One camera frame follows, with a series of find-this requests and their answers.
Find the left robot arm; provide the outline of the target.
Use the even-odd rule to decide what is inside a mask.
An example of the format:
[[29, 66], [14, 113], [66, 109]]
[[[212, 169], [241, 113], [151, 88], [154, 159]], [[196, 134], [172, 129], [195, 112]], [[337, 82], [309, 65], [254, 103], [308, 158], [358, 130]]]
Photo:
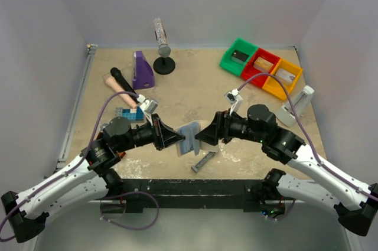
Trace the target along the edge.
[[127, 118], [113, 118], [64, 168], [32, 188], [2, 195], [6, 212], [3, 222], [11, 226], [14, 232], [11, 238], [24, 243], [39, 235], [52, 215], [48, 209], [62, 208], [58, 202], [60, 198], [95, 177], [102, 180], [106, 190], [117, 186], [120, 179], [112, 167], [121, 161], [120, 153], [148, 144], [161, 151], [184, 138], [183, 134], [165, 125], [157, 114], [152, 115], [150, 122], [135, 127]]

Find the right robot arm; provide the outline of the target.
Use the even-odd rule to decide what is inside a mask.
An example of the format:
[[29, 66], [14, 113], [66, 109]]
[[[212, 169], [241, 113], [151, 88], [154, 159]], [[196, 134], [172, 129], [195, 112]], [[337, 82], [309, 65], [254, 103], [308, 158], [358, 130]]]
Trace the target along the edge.
[[309, 141], [278, 126], [267, 106], [250, 106], [245, 118], [237, 113], [216, 112], [213, 121], [195, 138], [212, 146], [233, 138], [260, 143], [270, 159], [313, 180], [308, 185], [296, 184], [293, 177], [281, 173], [273, 182], [280, 195], [329, 206], [345, 229], [367, 236], [377, 214], [377, 184], [362, 182], [320, 157]]

